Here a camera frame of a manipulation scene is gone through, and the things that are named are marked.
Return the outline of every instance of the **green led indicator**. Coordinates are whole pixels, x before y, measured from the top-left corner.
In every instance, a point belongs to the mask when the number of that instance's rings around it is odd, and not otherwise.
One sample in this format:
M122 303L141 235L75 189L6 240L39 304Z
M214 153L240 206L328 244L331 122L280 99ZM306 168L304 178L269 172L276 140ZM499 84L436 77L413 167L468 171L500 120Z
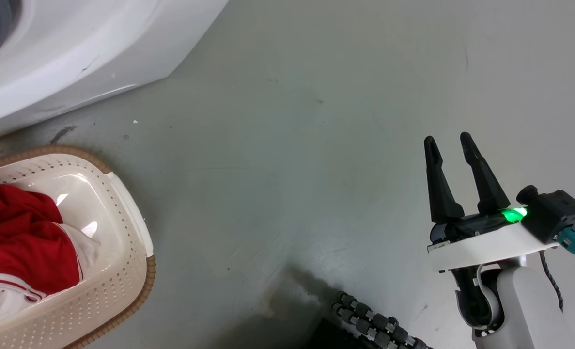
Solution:
M502 211L502 215L505 216L505 218L507 219L507 221L511 222L511 223L517 223L519 221L522 220L522 218L524 218L524 216L526 216L526 208L524 207L518 207L518 208L512 208L511 210L503 210Z

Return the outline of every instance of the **gray floor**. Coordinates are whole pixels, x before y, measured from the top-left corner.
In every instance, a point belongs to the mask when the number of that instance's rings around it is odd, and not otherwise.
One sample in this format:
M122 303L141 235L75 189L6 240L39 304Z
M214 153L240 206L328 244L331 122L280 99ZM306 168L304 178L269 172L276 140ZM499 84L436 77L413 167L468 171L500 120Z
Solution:
M3 137L0 156L91 150L146 217L154 291L92 348L293 348L345 289L463 349L454 283L426 263L422 154L434 135L476 210L462 130L510 198L575 196L575 1L231 0L169 78ZM575 330L575 260L550 256Z

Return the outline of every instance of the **brown basket rim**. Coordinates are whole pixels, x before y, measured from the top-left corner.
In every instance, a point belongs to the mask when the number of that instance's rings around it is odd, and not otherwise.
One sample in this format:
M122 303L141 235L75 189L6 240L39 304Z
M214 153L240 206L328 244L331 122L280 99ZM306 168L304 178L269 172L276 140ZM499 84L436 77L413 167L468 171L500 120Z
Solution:
M34 157L39 157L42 155L50 155L50 154L74 155L75 157L79 157L81 159L85 159L86 161L90 162L104 174L112 172L111 169L101 159L97 158L92 153L87 152L86 150L80 148L76 148L74 146L66 146L66 145L42 146L41 148L35 148L8 157L2 157L0 158L0 167L11 165L13 163L17 163L26 159L31 159ZM135 300L122 312L120 312L107 322L103 323L90 333L66 345L65 348L66 349L83 348L86 345L90 344L91 342L94 342L101 336L104 336L109 331L114 329L117 325L122 323L124 320L135 314L135 312L137 312L139 308L141 308L141 305L145 303L147 297L150 295L152 287L154 287L155 278L156 278L156 258L154 256L150 256L147 258L147 271L145 274L145 283L143 284L143 288L141 289L141 292L139 292L139 295L135 298Z

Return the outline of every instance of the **white plastic basket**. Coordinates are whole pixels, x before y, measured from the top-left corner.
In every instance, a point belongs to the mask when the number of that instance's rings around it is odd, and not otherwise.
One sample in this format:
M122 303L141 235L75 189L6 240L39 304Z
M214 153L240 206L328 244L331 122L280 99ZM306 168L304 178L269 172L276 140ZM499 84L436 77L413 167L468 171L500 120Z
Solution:
M81 348L141 307L154 285L152 240L128 190L102 161L47 146L0 159L2 183L49 195L64 223L101 245L81 283L0 323L0 348Z

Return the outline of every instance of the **clothing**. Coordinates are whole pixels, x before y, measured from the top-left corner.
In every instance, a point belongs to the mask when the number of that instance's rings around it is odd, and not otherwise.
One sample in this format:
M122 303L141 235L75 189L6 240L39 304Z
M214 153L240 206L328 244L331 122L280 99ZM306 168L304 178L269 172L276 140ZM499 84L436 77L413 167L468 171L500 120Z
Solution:
M50 197L0 185L0 321L83 280L98 247Z

